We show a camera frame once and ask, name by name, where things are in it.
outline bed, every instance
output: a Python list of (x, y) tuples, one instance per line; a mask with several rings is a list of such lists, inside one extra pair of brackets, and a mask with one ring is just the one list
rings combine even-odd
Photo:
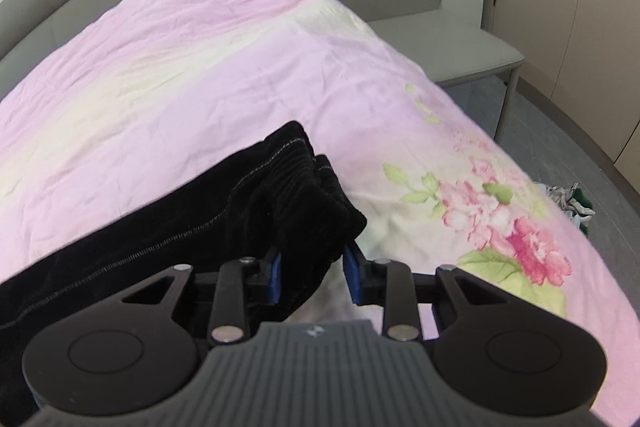
[[(369, 259), (457, 264), (580, 325), (608, 359), (594, 412), (640, 414), (638, 318), (600, 256), (337, 1), (5, 0), (0, 27), (0, 282), (298, 120), (366, 215)], [(335, 265), (289, 320), (363, 317), (380, 327)]]

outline black velvet fabric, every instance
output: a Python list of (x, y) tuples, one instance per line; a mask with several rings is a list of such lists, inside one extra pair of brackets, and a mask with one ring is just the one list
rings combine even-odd
[(252, 327), (280, 321), (365, 225), (328, 159), (314, 156), (299, 123), (287, 123), (0, 285), (0, 423), (14, 427), (36, 412), (20, 361), (47, 325), (168, 266), (215, 271), (230, 259), (260, 258), (271, 245), (282, 253), (282, 297), (275, 307), (252, 309), (250, 320)]

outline white stitching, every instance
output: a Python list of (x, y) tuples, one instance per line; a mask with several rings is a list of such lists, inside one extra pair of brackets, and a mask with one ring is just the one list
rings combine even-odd
[(179, 241), (180, 239), (184, 239), (185, 237), (190, 237), (191, 235), (194, 235), (195, 233), (201, 232), (202, 230), (205, 230), (206, 228), (210, 227), (211, 225), (213, 225), (213, 223), (220, 216), (222, 216), (222, 214), (224, 214), (226, 212), (226, 208), (228, 207), (228, 205), (229, 205), (229, 203), (231, 201), (231, 197), (234, 195), (234, 192), (236, 191), (236, 189), (244, 181), (246, 181), (247, 178), (249, 178), (250, 176), (255, 174), (257, 171), (259, 171), (261, 169), (264, 169), (267, 165), (269, 165), (271, 162), (273, 162), (274, 159), (276, 159), (276, 156), (278, 156), (282, 151), (284, 151), (287, 147), (289, 147), (290, 145), (293, 145), (294, 143), (297, 143), (297, 142), (305, 142), (305, 140), (303, 138), (295, 138), (293, 140), (288, 141), (286, 144), (284, 144), (282, 147), (280, 147), (276, 152), (274, 152), (273, 155), (265, 163), (257, 166), (255, 169), (253, 169), (249, 173), (245, 174), (241, 178), (241, 180), (236, 185), (234, 185), (234, 187), (229, 192), (229, 196), (226, 199), (225, 208), (223, 208), (220, 211), (220, 213), (218, 213), (216, 216), (214, 216), (211, 219), (209, 219), (206, 223), (202, 223), (201, 225), (198, 225), (194, 229), (189, 229), (189, 230), (186, 230), (185, 232), (180, 232), (180, 233), (177, 233), (175, 235), (172, 235), (171, 237), (168, 237), (164, 241), (161, 241), (160, 243), (157, 243), (157, 244), (153, 245), (152, 247), (146, 247), (143, 250), (137, 251), (136, 253), (133, 253), (133, 254), (129, 255), (128, 257), (124, 258), (124, 259), (120, 259), (119, 261), (115, 261), (114, 263), (110, 263), (110, 264), (108, 264), (106, 266), (103, 266), (102, 268), (100, 268), (99, 270), (96, 270), (95, 272), (89, 274), (88, 276), (83, 277), (82, 279), (79, 279), (79, 280), (77, 280), (75, 282), (72, 282), (71, 284), (68, 284), (68, 285), (64, 286), (60, 290), (57, 290), (57, 291), (53, 292), (51, 295), (45, 297), (44, 299), (42, 299), (42, 300), (32, 304), (31, 306), (28, 306), (25, 309), (23, 309), (20, 312), (20, 314), (14, 320), (0, 325), (0, 331), (15, 326), (18, 322), (20, 322), (23, 318), (25, 318), (32, 311), (43, 307), (45, 304), (51, 302), (53, 299), (55, 299), (56, 297), (59, 297), (63, 293), (66, 293), (69, 290), (72, 290), (74, 288), (78, 288), (78, 286), (81, 286), (81, 285), (83, 285), (83, 284), (85, 284), (85, 283), (87, 283), (89, 281), (92, 281), (93, 279), (95, 279), (99, 275), (102, 275), (103, 273), (106, 273), (106, 272), (108, 272), (109, 270), (111, 270), (113, 268), (116, 268), (118, 266), (122, 266), (123, 264), (130, 263), (131, 261), (134, 261), (135, 259), (138, 259), (139, 257), (142, 257), (143, 255), (146, 255), (147, 253), (150, 253), (150, 252), (152, 252), (154, 250), (159, 250), (160, 248), (165, 247), (166, 245), (168, 245), (170, 243), (173, 243), (174, 241)]

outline chair leg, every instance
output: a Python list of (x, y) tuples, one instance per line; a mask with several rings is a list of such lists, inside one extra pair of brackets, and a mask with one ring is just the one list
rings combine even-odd
[(504, 95), (504, 101), (502, 102), (502, 110), (500, 111), (500, 118), (498, 118), (498, 127), (495, 128), (494, 141), (500, 145), (502, 136), (504, 135), (504, 128), (507, 125), (507, 119), (511, 111), (511, 103), (513, 103), (513, 97), (516, 94), (516, 87), (518, 85), (518, 74), (520, 68), (513, 68), (509, 74), (509, 84), (507, 84), (507, 93)]

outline tile floor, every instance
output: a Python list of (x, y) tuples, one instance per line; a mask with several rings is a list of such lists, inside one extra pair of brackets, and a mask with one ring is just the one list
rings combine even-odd
[[(495, 76), (446, 90), (491, 136), (505, 86)], [(534, 181), (578, 182), (593, 202), (590, 240), (640, 315), (640, 216), (609, 178), (553, 121), (516, 93), (502, 148)]]

